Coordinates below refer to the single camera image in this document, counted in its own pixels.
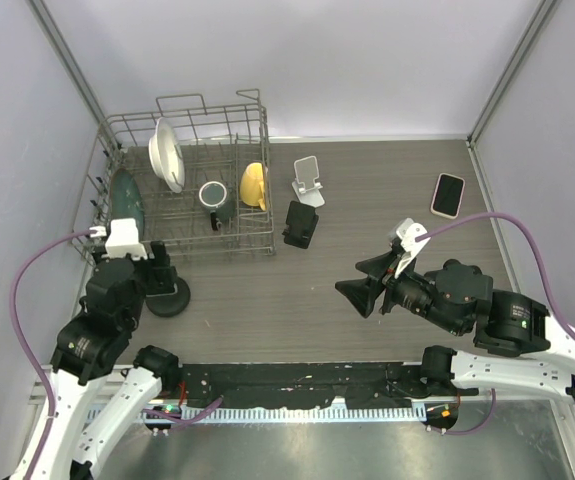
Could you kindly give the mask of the black round base stand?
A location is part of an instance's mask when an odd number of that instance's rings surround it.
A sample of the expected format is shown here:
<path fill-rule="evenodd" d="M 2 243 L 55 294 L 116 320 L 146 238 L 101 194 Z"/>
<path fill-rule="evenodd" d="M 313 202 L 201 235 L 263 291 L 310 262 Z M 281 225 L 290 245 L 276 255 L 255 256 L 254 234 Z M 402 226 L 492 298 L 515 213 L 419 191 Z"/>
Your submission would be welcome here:
<path fill-rule="evenodd" d="M 145 299 L 148 310 L 160 318 L 170 318 L 182 313 L 191 300 L 188 283 L 178 277 L 175 280 L 175 291 L 171 294 L 150 296 Z"/>

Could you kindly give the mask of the black phone clear case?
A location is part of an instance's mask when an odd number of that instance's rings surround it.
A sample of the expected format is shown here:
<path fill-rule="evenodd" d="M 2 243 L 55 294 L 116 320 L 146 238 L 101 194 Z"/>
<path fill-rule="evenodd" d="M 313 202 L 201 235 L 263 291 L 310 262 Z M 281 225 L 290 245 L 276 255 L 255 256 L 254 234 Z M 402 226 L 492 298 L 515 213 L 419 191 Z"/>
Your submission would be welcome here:
<path fill-rule="evenodd" d="M 150 248 L 152 256 L 148 259 L 147 295 L 171 295 L 176 292 L 177 273 L 166 245 L 156 240 L 150 243 Z"/>

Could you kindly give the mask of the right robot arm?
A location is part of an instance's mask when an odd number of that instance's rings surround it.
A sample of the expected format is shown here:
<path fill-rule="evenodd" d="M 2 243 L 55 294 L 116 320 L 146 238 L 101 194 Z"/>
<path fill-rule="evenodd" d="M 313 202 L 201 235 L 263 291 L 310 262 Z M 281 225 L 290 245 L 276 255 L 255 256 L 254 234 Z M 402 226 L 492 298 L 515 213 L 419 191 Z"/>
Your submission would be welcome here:
<path fill-rule="evenodd" d="M 424 274 L 413 266 L 397 273 L 401 256 L 391 251 L 361 261 L 364 278 L 335 288 L 364 318 L 401 307 L 454 336 L 473 336 L 483 355 L 424 350 L 418 380 L 426 394 L 508 389 L 575 405 L 575 345 L 545 305 L 494 288 L 479 267 L 455 259 Z"/>

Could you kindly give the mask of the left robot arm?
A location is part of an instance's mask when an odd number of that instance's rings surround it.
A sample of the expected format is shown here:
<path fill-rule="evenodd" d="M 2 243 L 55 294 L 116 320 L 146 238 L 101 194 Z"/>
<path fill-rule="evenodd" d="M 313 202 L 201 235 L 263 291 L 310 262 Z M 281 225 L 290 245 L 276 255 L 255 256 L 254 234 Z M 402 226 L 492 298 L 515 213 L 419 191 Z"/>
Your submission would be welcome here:
<path fill-rule="evenodd" d="M 88 412 L 139 324 L 147 298 L 170 304 L 179 277 L 161 241 L 141 258 L 112 258 L 103 248 L 79 312 L 58 333 L 51 371 L 40 375 L 46 403 L 12 473 L 14 479 L 95 479 L 120 439 L 155 397 L 180 385 L 178 357 L 149 345 L 139 350 L 119 390 L 94 419 Z"/>

